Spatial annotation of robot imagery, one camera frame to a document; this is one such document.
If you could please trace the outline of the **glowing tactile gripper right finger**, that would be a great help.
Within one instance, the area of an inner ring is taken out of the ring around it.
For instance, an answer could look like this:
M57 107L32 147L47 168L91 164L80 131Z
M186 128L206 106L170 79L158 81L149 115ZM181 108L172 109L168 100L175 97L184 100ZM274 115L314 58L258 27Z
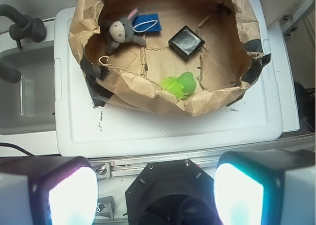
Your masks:
M215 171L214 199L225 225L314 225L316 153L227 151Z

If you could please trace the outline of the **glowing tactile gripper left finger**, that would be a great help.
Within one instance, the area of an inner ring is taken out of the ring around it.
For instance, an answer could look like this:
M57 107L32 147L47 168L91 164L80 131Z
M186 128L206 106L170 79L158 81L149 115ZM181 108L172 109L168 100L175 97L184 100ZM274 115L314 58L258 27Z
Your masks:
M82 156L0 159L2 225L91 225L97 200L96 173Z

